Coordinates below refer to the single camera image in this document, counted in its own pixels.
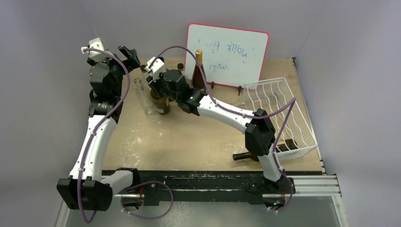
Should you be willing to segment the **dark green bottle black cap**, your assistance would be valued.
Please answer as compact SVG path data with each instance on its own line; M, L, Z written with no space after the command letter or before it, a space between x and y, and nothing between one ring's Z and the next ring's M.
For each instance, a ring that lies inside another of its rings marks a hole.
M243 160L243 159L251 159L253 161L259 161L258 157L251 152L233 154L232 158L234 161Z

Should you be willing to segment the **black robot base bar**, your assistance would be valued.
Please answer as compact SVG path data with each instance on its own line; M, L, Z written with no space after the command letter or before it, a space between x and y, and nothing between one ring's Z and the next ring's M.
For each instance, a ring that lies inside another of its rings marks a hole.
M142 196L146 206L161 201L245 202L282 207L285 196L295 194L294 180L284 176L281 185L267 182L262 171L139 170L135 189L123 189L124 197Z

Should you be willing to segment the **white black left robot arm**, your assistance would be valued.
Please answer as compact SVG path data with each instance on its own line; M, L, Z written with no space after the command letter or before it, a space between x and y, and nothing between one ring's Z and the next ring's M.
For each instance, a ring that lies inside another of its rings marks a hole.
M136 168L118 168L102 177L108 143L128 94L122 92L123 76L140 67L135 49L122 45L118 50L125 60L93 44L82 47L82 52L89 54L87 62L91 66L87 132L73 169L57 183L57 191L71 210L106 211L116 194L124 189L136 193L141 187Z

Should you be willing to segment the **clear glass bottle black cap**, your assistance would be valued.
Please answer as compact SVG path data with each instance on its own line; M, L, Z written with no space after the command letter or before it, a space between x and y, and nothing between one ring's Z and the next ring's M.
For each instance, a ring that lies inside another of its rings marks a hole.
M184 64L183 63L177 64L177 69L180 71L184 70Z

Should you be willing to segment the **brown wine bottle gold cap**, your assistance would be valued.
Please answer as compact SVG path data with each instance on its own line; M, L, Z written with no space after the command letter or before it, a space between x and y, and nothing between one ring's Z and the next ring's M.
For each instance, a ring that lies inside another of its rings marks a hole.
M204 79L201 74L202 70L204 69L203 64L202 64L202 55L203 55L203 52L201 49L198 49L195 52L196 62L195 62L195 66L194 66L194 70L193 70L193 74L192 74L192 87L199 89L199 90L206 91Z

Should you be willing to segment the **olive bottle silver cap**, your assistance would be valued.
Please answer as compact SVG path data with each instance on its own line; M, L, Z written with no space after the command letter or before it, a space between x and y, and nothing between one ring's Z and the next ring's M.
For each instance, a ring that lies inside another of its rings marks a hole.
M155 110L160 115L166 115L170 112L170 102L168 97L159 97L154 90L150 91L152 103L155 106Z

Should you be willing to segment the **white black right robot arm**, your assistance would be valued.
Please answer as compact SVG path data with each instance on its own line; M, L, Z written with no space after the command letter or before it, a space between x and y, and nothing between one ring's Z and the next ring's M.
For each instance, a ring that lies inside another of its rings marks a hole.
M146 69L149 87L159 97L167 97L186 113L215 119L240 131L245 147L255 155L263 169L266 188L278 192L284 186L284 170L273 153L275 128L266 111L240 109L226 103L218 106L205 91L192 88L179 70L153 72Z

